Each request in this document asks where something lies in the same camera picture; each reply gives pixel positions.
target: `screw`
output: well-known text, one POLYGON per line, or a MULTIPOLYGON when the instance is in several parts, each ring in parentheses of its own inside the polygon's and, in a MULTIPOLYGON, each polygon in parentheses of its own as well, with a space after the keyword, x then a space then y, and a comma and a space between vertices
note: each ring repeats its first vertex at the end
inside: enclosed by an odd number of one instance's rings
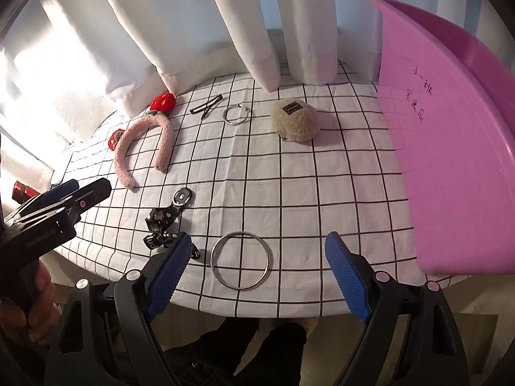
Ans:
POLYGON ((440 285, 432 280, 429 283, 427 283, 427 287, 429 288, 429 290, 432 290, 433 292, 437 292, 438 290, 440 290, 440 285))
POLYGON ((78 289, 83 289, 88 285, 88 281, 85 278, 80 279, 75 285, 78 289))
POLYGON ((134 280, 138 280, 140 278, 140 275, 141 275, 141 273, 139 270, 131 270, 127 273, 127 275, 125 277, 129 281, 134 281, 134 280))
POLYGON ((388 273, 385 273, 384 271, 378 271, 375 273, 375 278, 377 281, 380 281, 381 283, 386 283, 388 280, 390 280, 390 276, 388 273))

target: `blue gripper pad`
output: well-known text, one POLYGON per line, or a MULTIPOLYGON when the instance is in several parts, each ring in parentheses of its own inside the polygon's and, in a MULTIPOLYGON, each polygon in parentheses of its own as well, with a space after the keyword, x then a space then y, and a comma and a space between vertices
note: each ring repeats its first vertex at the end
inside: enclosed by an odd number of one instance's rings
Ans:
POLYGON ((149 321, 163 313, 170 302, 170 298, 177 287, 177 283, 188 264, 192 251, 192 239, 188 234, 179 236, 170 247, 172 250, 165 261, 156 270, 152 282, 147 289, 148 304, 144 310, 149 321))
POLYGON ((43 193, 43 198, 41 199, 41 209, 57 203, 78 189, 79 183, 74 179, 68 180, 66 183, 55 186, 53 189, 43 193))
POLYGON ((368 304, 367 287, 352 263, 351 252, 337 232, 325 237, 325 256, 350 311, 363 323, 370 321, 372 310, 368 304))

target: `black label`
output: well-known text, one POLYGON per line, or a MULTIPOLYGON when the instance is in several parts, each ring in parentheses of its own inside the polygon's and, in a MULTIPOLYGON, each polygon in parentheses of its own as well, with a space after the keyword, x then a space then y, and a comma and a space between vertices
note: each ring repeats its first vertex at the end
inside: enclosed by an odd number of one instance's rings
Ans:
POLYGON ((293 103, 290 103, 283 107, 283 110, 288 113, 288 115, 291 115, 292 113, 295 113, 297 110, 302 109, 302 106, 294 101, 293 103))

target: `white grid tablecloth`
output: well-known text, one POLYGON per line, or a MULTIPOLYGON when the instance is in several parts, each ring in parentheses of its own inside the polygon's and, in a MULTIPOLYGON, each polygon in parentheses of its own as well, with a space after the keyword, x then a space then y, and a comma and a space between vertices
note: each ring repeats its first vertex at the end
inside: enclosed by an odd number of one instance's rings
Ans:
MULTIPOLYGON (((375 84, 338 67, 336 84, 296 84, 282 68, 281 86, 269 93, 249 74, 210 80, 177 97, 170 115, 174 149, 168 173, 151 164, 161 133, 153 129, 127 154, 140 187, 123 188, 112 166, 107 140, 135 119, 114 113, 87 144, 76 144, 64 181, 81 186, 106 177, 112 195, 90 209, 76 225, 77 237, 58 248, 65 258, 98 275, 117 280, 141 269, 150 256, 143 243, 145 217, 152 207, 168 206, 188 186, 194 200, 174 228, 192 236, 202 258, 190 260, 172 302, 224 316, 310 317, 348 312, 325 259, 324 237, 335 230, 352 252, 363 254, 375 270, 400 282, 462 277, 425 276, 416 265, 413 228, 395 151, 380 112, 375 84), (208 98, 223 100, 200 123, 189 110, 208 98), (271 130, 269 109, 277 99, 297 97, 317 110, 322 131, 309 143, 280 142, 271 130), (252 118, 228 126, 221 113, 245 103, 252 118), (271 271, 258 287, 224 287, 210 269, 210 251, 229 232, 246 230, 263 238, 273 252, 271 271)), ((257 241, 226 243, 216 265, 231 285, 249 285, 266 263, 257 241)))

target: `pink basket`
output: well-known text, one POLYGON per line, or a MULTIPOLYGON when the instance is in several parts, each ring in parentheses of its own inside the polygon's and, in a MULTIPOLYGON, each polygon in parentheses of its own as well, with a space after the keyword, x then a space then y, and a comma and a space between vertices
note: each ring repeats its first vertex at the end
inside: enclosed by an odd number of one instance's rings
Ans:
POLYGON ((374 0, 378 100, 396 149, 419 268, 515 272, 515 79, 460 27, 374 0))

